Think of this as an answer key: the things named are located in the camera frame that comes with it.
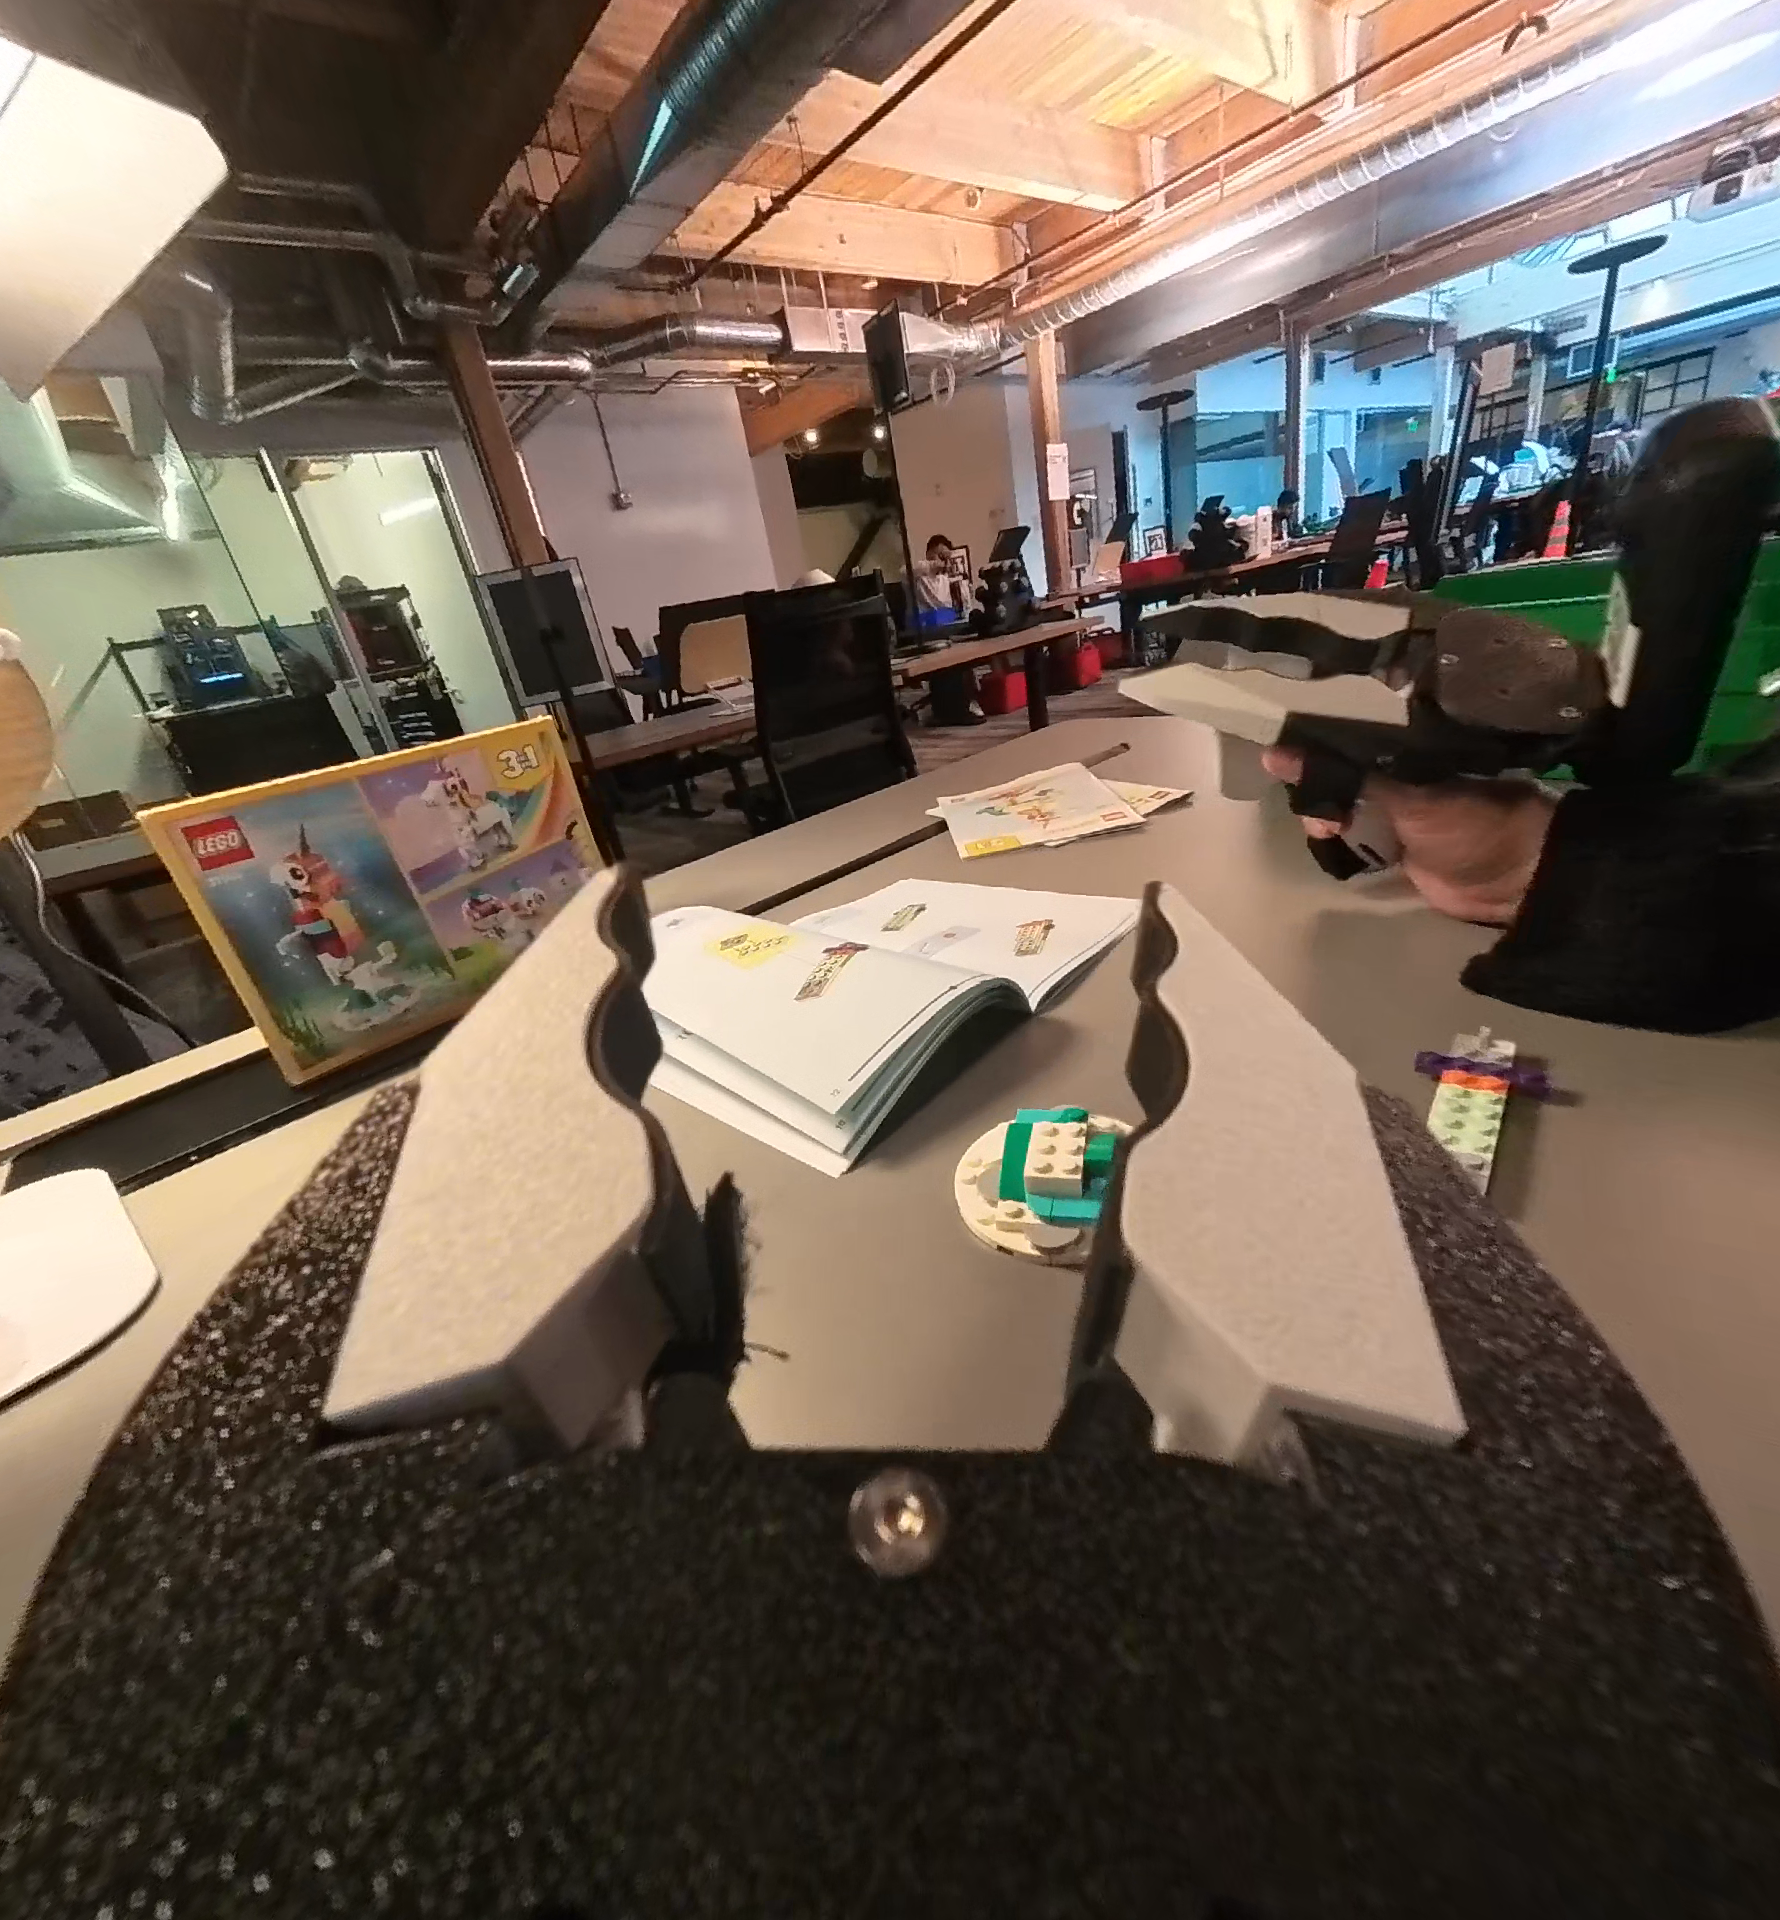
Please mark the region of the black floor lamp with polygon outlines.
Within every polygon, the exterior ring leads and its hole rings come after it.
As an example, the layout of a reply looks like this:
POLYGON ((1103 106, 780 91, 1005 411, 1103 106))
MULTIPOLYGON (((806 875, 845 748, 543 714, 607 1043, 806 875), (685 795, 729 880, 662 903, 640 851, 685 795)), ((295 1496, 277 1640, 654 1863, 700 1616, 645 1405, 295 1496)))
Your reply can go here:
POLYGON ((1599 411, 1602 404, 1606 389, 1606 370, 1613 350, 1614 336, 1614 311, 1621 293, 1621 280, 1625 268, 1653 259, 1665 248, 1669 237, 1663 230, 1641 232, 1626 237, 1623 241, 1601 247, 1593 252, 1581 252, 1568 259, 1567 272, 1576 278, 1599 278, 1601 298, 1599 298, 1599 320, 1597 335, 1593 343, 1593 358, 1586 387, 1586 403, 1583 411, 1581 436, 1575 446, 1575 469, 1570 477, 1570 518, 1567 533, 1564 555, 1572 557, 1578 550, 1578 541, 1583 538, 1584 527, 1584 498, 1590 490, 1595 475, 1595 445, 1599 433, 1599 411))

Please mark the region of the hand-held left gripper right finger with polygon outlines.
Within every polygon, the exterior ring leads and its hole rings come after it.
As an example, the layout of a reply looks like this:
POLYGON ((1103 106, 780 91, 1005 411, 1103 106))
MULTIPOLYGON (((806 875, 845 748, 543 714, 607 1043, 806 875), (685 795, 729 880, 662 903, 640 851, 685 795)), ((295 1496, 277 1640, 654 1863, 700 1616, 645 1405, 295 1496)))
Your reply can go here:
POLYGON ((1262 1468, 1295 1424, 1455 1448, 1468 1422, 1353 1065, 1169 883, 1143 893, 1140 1119, 1087 1268, 1070 1393, 1154 1452, 1262 1468))

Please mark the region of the ceiling projector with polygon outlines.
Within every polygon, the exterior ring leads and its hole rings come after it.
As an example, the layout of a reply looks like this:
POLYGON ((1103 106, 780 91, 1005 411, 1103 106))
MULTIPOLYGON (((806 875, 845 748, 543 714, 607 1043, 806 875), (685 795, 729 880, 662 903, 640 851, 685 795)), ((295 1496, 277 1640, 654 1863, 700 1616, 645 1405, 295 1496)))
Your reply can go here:
POLYGON ((1780 199, 1780 123, 1720 142, 1689 192, 1683 218, 1711 224, 1780 199))

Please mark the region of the person's right forearm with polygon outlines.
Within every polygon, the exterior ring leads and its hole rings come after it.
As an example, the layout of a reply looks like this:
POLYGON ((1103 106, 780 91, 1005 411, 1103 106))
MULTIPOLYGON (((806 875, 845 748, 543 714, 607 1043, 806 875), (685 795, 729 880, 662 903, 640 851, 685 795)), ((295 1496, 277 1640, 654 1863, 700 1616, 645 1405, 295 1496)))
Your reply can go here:
POLYGON ((1576 788, 1476 996, 1672 1036, 1780 1018, 1780 781, 1576 788))

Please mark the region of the black equipment cabinet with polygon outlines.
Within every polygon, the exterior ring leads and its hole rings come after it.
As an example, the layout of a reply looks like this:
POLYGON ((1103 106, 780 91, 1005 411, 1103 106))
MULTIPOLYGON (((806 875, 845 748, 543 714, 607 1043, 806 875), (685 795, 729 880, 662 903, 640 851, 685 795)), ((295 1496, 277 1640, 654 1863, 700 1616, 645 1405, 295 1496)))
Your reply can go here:
POLYGON ((152 725, 192 796, 363 758, 351 663, 323 621, 222 626, 200 602, 159 608, 163 696, 152 725))

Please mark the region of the white lamp base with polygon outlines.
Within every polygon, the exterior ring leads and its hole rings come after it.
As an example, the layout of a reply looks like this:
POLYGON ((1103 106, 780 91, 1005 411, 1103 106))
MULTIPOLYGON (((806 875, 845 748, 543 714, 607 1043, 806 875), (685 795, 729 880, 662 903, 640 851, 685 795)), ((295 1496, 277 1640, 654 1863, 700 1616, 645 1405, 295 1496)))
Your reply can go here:
POLYGON ((0 1410, 124 1333, 159 1264, 112 1177, 74 1168, 0 1195, 0 1410))

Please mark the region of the black office chair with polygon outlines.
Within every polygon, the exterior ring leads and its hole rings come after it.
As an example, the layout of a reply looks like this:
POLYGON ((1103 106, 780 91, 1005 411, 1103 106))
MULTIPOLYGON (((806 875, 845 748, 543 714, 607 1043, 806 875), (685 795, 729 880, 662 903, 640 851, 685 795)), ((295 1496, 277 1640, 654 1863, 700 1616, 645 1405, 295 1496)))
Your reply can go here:
POLYGON ((761 778, 736 793, 754 835, 919 776, 878 572, 742 596, 761 778))

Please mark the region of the long wooden desk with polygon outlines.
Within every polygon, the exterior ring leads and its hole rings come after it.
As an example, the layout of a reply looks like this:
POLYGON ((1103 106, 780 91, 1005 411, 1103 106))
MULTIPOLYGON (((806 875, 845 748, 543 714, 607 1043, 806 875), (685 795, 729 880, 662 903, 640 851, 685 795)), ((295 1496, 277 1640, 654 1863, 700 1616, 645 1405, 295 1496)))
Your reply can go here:
POLYGON ((1053 644, 1085 640, 1107 628, 1108 625, 1098 616, 1074 616, 1041 623, 999 637, 975 637, 922 652, 895 654, 892 680, 903 689, 930 682, 944 674, 969 673, 997 661, 1018 661, 1025 673, 1029 703, 1044 706, 1049 701, 1049 652, 1053 644))

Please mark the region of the open instruction booklet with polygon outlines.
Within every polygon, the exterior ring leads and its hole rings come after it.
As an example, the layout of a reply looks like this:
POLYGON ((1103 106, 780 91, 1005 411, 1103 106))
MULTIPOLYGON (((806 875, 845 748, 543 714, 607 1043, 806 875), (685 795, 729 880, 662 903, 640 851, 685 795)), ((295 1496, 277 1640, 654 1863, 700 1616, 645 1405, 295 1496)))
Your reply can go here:
POLYGON ((846 1177, 989 1018, 1059 1000, 1139 925, 1134 899, 905 879, 793 925, 689 905, 653 919, 653 1087, 846 1177))

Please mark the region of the framed board on stand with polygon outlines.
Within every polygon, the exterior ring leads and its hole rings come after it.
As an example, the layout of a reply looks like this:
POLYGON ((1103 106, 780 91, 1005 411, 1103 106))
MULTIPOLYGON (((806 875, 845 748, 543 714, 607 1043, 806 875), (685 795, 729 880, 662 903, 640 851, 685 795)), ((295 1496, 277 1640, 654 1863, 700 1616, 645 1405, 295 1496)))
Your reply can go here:
POLYGON ((577 558, 479 572, 471 586, 520 712, 619 689, 577 558))

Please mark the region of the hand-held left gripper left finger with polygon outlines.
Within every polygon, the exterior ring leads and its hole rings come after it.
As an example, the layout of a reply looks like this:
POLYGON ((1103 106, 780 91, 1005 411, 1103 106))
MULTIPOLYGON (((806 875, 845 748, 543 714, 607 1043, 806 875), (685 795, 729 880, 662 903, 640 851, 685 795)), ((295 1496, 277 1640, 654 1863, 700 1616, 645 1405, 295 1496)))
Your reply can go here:
POLYGON ((686 1327, 686 1185, 645 1095, 653 925, 592 876, 424 1060, 326 1387, 339 1439, 623 1439, 686 1327))

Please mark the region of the round white teal brick build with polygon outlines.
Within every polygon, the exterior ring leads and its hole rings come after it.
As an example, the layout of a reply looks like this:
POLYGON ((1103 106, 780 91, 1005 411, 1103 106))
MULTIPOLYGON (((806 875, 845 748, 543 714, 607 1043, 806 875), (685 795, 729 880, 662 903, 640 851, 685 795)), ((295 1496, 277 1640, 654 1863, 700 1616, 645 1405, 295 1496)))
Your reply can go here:
POLYGON ((1133 1126, 1079 1107, 1018 1108, 961 1155, 957 1212, 986 1248, 1025 1264, 1083 1271, 1133 1126))

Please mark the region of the pale green purple brick strip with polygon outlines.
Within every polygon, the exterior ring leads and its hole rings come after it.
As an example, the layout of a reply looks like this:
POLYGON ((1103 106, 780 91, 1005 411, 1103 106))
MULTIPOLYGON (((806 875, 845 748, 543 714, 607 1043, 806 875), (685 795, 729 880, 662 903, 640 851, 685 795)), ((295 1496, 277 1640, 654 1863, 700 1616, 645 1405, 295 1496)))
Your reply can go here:
POLYGON ((1412 1070, 1431 1084, 1427 1131, 1479 1195, 1493 1189, 1505 1125, 1517 1107, 1551 1101, 1544 1067, 1520 1059, 1518 1044, 1483 1024, 1447 1049, 1424 1049, 1412 1070))

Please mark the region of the closed instruction booklet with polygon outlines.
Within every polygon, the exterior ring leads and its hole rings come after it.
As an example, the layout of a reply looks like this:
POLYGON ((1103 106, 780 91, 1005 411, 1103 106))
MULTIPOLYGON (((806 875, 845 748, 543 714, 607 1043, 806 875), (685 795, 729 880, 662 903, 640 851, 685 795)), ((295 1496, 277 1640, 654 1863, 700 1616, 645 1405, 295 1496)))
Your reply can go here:
POLYGON ((1121 832, 1194 798, 1191 786, 1108 781, 1066 763, 1016 781, 949 795, 926 809, 962 860, 1063 848, 1121 832))

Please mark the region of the yellow toy set box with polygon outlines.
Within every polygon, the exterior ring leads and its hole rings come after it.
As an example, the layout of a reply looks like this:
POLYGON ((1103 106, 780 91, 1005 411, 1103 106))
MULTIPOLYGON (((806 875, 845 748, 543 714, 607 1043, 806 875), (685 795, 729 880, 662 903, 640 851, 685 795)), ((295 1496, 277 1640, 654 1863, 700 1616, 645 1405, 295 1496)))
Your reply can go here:
POLYGON ((293 1088, 460 1018, 604 867, 546 717, 136 824, 293 1088))

